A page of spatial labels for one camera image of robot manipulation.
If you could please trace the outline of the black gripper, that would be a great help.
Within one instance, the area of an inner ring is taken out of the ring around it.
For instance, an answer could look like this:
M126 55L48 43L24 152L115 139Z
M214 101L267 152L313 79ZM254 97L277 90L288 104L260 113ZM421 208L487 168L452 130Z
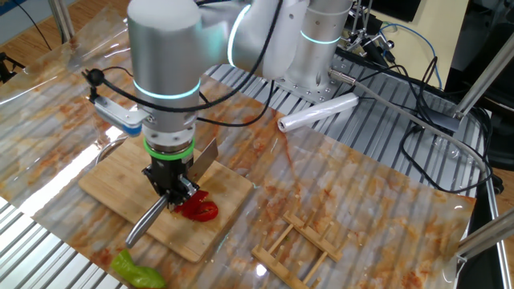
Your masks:
M169 193L169 203L181 206L194 196L199 186L190 180L188 172L193 165L193 158L165 161L151 158L151 166L142 169L157 195L162 197Z

